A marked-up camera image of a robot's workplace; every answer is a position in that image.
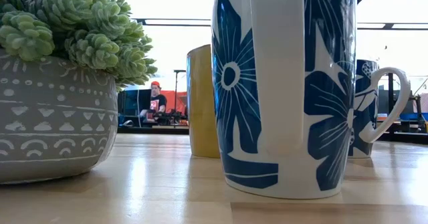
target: wooden table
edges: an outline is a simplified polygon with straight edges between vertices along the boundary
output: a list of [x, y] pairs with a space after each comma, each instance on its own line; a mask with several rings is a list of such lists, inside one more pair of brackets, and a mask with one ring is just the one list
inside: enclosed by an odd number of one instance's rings
[[228, 187], [188, 136], [120, 134], [86, 175], [0, 187], [0, 224], [427, 224], [427, 171], [427, 147], [378, 142], [372, 159], [348, 161], [341, 194], [271, 199]]

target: man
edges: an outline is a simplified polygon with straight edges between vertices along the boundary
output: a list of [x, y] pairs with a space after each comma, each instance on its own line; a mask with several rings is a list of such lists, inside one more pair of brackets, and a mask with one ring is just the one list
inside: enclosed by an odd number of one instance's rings
[[[167, 109], [167, 98], [161, 94], [161, 85], [158, 81], [153, 81], [151, 84], [152, 96], [150, 98], [150, 113], [165, 112]], [[147, 120], [152, 119], [147, 114], [148, 110], [142, 110], [140, 116]]]

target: gray planter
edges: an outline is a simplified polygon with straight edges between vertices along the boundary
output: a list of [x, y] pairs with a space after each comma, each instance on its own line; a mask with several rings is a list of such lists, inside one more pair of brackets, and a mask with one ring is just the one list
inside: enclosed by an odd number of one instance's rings
[[116, 138], [114, 78], [0, 49], [0, 112], [0, 183], [78, 175], [105, 160]]

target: blue and white mug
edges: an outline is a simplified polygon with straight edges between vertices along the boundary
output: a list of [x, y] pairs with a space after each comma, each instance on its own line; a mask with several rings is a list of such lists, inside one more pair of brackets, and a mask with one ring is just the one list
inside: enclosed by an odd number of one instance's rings
[[[400, 79], [400, 95], [388, 118], [378, 127], [378, 83], [388, 73], [396, 74]], [[397, 68], [382, 68], [374, 61], [357, 60], [354, 99], [354, 139], [351, 140], [348, 156], [350, 158], [368, 158], [373, 142], [385, 132], [403, 111], [410, 96], [411, 88], [405, 73]]]
[[354, 117], [356, 0], [215, 0], [226, 181], [289, 199], [340, 191]]

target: mug handle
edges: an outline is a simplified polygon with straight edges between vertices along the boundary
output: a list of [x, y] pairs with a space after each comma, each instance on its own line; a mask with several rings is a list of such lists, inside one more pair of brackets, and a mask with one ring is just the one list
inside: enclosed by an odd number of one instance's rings
[[397, 119], [397, 117], [400, 115], [400, 113], [404, 110], [407, 102], [409, 101], [409, 96], [411, 93], [410, 83], [407, 80], [406, 73], [402, 70], [399, 70], [397, 68], [387, 67], [387, 68], [381, 68], [380, 70], [377, 70], [371, 74], [372, 79], [372, 88], [374, 90], [377, 90], [379, 81], [381, 80], [382, 76], [385, 74], [396, 74], [400, 79], [400, 94], [397, 102], [394, 105], [393, 111], [389, 114], [388, 118], [378, 127], [373, 128], [371, 124], [367, 124], [365, 128], [368, 128], [368, 140], [367, 142], [373, 143], [375, 140], [377, 140], [383, 132], [385, 132]]

